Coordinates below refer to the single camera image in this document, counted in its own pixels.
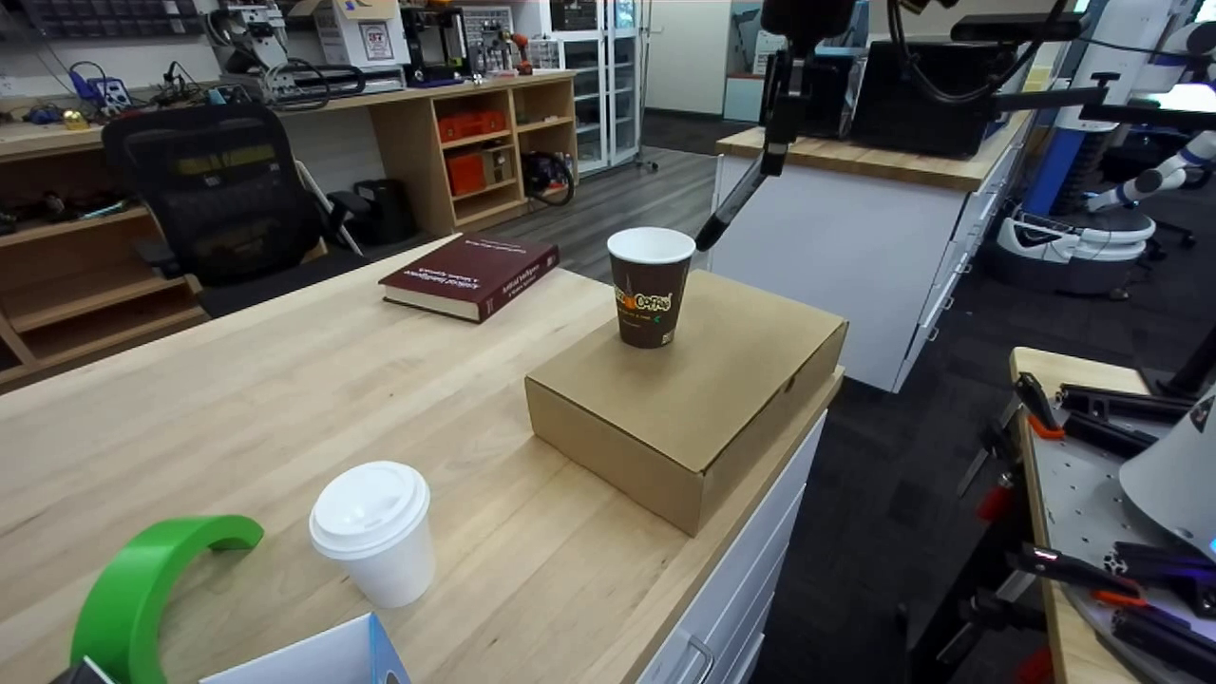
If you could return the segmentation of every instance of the wire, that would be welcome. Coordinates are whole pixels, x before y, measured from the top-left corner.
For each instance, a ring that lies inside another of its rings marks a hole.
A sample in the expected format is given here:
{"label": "wire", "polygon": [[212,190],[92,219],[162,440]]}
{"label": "wire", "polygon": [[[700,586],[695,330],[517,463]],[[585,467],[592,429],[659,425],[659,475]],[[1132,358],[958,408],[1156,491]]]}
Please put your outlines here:
{"label": "wire", "polygon": [[1058,24],[1065,5],[1066,0],[1053,5],[1049,17],[1033,29],[1028,48],[1022,55],[1014,55],[1014,66],[1001,74],[995,74],[995,81],[989,81],[989,85],[979,85],[972,90],[943,90],[925,72],[920,72],[914,55],[909,53],[909,40],[905,40],[905,15],[900,15],[905,9],[900,9],[900,0],[886,0],[886,24],[890,24],[890,36],[894,36],[894,47],[897,47],[897,53],[905,62],[905,72],[914,81],[914,88],[925,97],[943,101],[943,106],[970,106],[970,101],[991,97],[1014,72],[1022,72],[1033,62],[1033,53],[1049,36],[1053,24]]}

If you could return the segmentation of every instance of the white cup lid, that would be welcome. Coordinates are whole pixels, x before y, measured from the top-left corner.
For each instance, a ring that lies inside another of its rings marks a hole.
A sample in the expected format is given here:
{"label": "white cup lid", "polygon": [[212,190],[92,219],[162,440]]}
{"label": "white cup lid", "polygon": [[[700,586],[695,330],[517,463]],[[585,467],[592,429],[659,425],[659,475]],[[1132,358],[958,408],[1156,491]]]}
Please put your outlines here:
{"label": "white cup lid", "polygon": [[381,554],[410,534],[428,509],[425,477],[393,458],[340,470],[310,506],[310,542],[329,558]]}
{"label": "white cup lid", "polygon": [[691,258],[695,244],[675,229],[623,229],[607,234],[607,249],[628,261],[664,266]]}

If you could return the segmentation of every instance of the paper cup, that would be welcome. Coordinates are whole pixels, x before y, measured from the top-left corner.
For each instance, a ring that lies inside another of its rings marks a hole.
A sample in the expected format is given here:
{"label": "paper cup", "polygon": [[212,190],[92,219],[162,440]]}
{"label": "paper cup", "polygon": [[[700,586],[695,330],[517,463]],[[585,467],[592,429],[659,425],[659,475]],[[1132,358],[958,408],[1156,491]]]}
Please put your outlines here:
{"label": "paper cup", "polygon": [[306,534],[381,606],[415,605],[434,582],[428,487],[407,463],[340,470],[314,497]]}
{"label": "paper cup", "polygon": [[607,234],[614,323],[628,345],[669,345],[675,337],[691,254],[691,234],[672,229]]}

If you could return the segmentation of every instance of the floor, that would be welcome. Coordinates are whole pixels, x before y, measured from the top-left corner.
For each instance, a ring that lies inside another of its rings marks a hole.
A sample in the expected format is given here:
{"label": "floor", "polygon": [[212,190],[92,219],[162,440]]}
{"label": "floor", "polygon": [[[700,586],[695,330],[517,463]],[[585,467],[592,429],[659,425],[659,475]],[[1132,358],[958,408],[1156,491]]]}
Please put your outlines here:
{"label": "floor", "polygon": [[[738,126],[644,121],[644,144],[669,147],[644,147],[644,164],[585,178],[574,205],[530,210],[498,231],[559,240],[566,266],[590,276],[607,276],[605,234],[623,224],[695,231],[710,210],[714,140]],[[1195,224],[1210,218],[1216,190],[1169,192],[1148,210]],[[1216,318],[1210,249],[1216,240],[1203,234],[1194,249],[1167,244],[1156,271],[1119,276],[1129,300],[1058,296],[1055,275],[1024,276],[979,258],[900,394],[843,383],[751,681],[905,681],[894,606],[909,605],[914,630],[979,533],[972,506],[995,470],[970,495],[958,495],[958,477],[979,429],[1006,404],[1010,345],[1175,368]],[[1036,641],[1036,633],[991,633],[954,681],[1014,681]]]}

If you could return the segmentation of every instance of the red book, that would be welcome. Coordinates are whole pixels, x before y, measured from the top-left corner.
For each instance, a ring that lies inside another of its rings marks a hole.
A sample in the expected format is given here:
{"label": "red book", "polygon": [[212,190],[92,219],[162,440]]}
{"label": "red book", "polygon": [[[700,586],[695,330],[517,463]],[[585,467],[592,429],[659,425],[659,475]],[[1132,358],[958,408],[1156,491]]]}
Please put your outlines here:
{"label": "red book", "polygon": [[381,285],[382,300],[481,323],[555,266],[555,244],[460,234]]}

